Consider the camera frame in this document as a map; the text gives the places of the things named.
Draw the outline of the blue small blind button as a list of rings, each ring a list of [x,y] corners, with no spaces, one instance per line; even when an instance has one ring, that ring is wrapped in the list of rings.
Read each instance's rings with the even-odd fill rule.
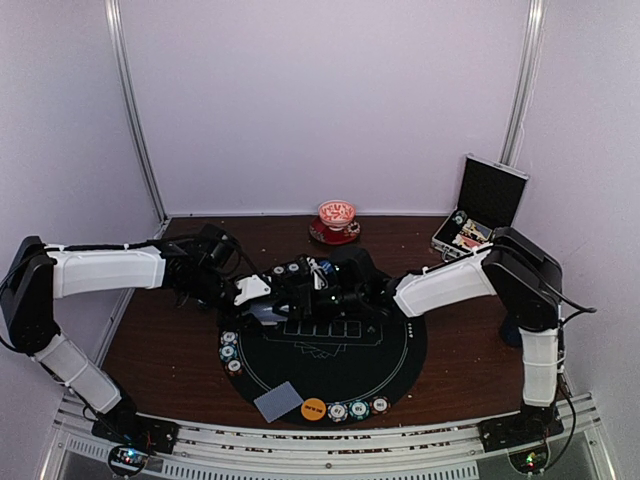
[[[327,275],[332,275],[336,273],[334,265],[329,260],[320,260],[318,262],[318,266]]]

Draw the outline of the orange chip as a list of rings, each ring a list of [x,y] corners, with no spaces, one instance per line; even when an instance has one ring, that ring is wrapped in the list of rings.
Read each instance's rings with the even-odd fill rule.
[[[237,358],[231,359],[229,362],[225,364],[225,371],[231,377],[242,375],[243,364]]]
[[[386,414],[391,408],[391,402],[386,396],[375,396],[370,402],[370,411],[373,415]]]
[[[286,273],[286,269],[284,266],[278,265],[271,269],[271,273],[276,276],[282,276]]]

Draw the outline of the grey card deck box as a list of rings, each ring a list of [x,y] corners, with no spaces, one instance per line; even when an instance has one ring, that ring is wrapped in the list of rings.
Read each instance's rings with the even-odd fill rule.
[[[286,316],[273,311],[273,306],[270,302],[252,303],[248,312],[263,326],[275,326],[287,321]]]

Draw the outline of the blue white chip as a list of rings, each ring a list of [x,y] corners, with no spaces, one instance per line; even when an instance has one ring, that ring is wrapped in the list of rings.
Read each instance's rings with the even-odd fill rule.
[[[224,331],[221,334],[220,341],[222,345],[236,345],[238,342],[238,333],[234,331]]]
[[[345,421],[349,417],[348,406],[342,402],[334,402],[327,405],[327,417],[334,423]]]

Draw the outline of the orange big blind button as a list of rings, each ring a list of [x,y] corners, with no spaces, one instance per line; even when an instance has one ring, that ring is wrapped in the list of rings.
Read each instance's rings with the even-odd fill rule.
[[[311,422],[323,419],[327,412],[327,405],[319,398],[307,398],[303,401],[300,412],[302,417]]]

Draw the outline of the card dealt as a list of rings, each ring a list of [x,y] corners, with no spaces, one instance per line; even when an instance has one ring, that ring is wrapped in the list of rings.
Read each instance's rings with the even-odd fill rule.
[[[300,407],[303,399],[294,386],[286,381],[253,400],[263,419],[272,423],[290,411]]]

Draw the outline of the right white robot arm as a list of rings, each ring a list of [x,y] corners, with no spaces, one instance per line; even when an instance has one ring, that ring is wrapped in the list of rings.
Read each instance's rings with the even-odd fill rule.
[[[535,440],[551,424],[561,364],[562,269],[513,227],[500,227],[483,246],[433,267],[392,277],[363,248],[341,247],[327,259],[304,259],[285,280],[278,312],[299,321],[340,314],[409,320],[452,305],[492,298],[501,305],[505,335],[519,341],[523,385],[512,430]]]

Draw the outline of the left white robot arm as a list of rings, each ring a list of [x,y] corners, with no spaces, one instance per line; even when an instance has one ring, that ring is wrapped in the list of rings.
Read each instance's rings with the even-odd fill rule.
[[[124,389],[86,352],[82,332],[60,313],[86,316],[106,326],[105,300],[126,291],[167,289],[216,308],[233,310],[277,291],[277,283],[254,269],[234,279],[229,258],[248,257],[225,230],[208,224],[199,232],[134,243],[47,243],[37,235],[18,246],[1,282],[1,309],[9,349],[29,357],[100,417],[123,444],[137,442],[144,424]]]

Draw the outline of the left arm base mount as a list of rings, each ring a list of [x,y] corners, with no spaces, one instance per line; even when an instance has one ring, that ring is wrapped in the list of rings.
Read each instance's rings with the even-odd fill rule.
[[[128,394],[106,413],[90,403],[85,403],[86,410],[94,416],[92,435],[115,443],[107,455],[107,466],[118,477],[131,478],[146,468],[152,456],[174,450],[179,425],[140,415]]]

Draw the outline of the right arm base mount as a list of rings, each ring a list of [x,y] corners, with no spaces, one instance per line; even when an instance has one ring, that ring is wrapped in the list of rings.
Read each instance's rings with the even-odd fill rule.
[[[540,475],[551,465],[548,439],[564,432],[556,402],[538,407],[521,403],[517,413],[483,420],[478,431],[486,453],[510,449],[514,470],[525,475]]]

